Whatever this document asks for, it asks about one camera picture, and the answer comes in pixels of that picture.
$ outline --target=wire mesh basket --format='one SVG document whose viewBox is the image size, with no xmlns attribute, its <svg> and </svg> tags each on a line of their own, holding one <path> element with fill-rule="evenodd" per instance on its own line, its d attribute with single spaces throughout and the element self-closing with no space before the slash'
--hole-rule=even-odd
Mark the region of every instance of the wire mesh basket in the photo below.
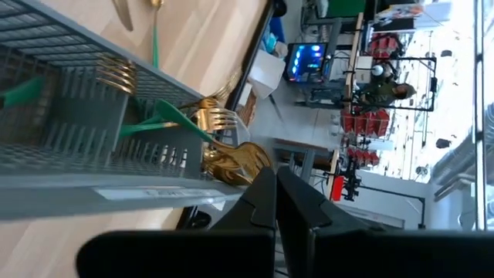
<svg viewBox="0 0 494 278">
<path fill-rule="evenodd" d="M 104 57 L 132 65 L 131 93 L 102 80 Z M 119 136 L 122 123 L 139 121 L 132 100 L 179 105 L 200 94 L 42 3 L 0 0 L 0 98 L 9 103 L 13 87 L 33 80 L 41 80 L 35 100 L 0 110 L 0 219 L 200 205 L 241 193 L 201 173 L 202 142 L 189 130 Z M 236 132 L 227 136 L 238 143 Z"/>
</svg>

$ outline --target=gold spoon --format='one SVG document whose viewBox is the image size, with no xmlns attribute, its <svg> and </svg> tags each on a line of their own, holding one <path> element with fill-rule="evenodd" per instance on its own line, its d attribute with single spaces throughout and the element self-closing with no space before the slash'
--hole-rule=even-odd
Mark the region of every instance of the gold spoon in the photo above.
<svg viewBox="0 0 494 278">
<path fill-rule="evenodd" d="M 158 39 L 157 39 L 157 14 L 163 5 L 164 0 L 151 0 L 151 4 L 154 7 L 154 23 L 153 23 L 153 66 L 159 68 L 160 56 L 158 49 Z"/>
</svg>

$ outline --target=white label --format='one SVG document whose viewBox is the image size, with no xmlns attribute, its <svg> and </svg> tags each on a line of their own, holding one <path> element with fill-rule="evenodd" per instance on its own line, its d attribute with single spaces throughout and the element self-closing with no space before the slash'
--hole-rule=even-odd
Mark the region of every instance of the white label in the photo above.
<svg viewBox="0 0 494 278">
<path fill-rule="evenodd" d="M 225 194 L 214 189 L 173 188 L 173 189 L 95 189 L 97 193 L 111 201 L 142 198 L 190 198 L 220 197 Z"/>
</svg>

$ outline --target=cutlery tray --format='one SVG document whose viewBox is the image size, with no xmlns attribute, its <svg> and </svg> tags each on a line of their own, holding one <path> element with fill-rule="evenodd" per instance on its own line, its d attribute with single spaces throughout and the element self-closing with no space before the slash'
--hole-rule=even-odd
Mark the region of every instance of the cutlery tray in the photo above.
<svg viewBox="0 0 494 278">
<path fill-rule="evenodd" d="M 101 56 L 131 61 L 150 113 L 201 95 L 37 1 L 0 0 L 0 92 L 41 76 L 41 97 L 0 110 L 0 220 L 183 207 L 241 191 L 201 173 L 202 141 L 180 127 L 119 139 L 139 120 L 100 82 Z M 237 144 L 236 132 L 223 141 Z"/>
</svg>

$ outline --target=wall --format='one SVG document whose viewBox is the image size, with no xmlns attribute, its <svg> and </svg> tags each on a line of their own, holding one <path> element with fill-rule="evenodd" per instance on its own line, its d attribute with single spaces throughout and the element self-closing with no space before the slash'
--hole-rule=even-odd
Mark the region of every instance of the wall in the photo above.
<svg viewBox="0 0 494 278">
<path fill-rule="evenodd" d="M 357 174 L 362 178 L 362 185 L 367 187 L 423 198 L 428 198 L 430 195 L 430 188 L 426 184 L 385 177 L 367 171 L 358 171 Z M 421 221 L 421 203 L 418 200 L 363 188 L 358 191 L 359 196 L 355 198 L 355 202 L 343 200 L 339 204 L 402 219 L 404 220 L 405 229 L 416 229 L 418 227 Z"/>
</svg>

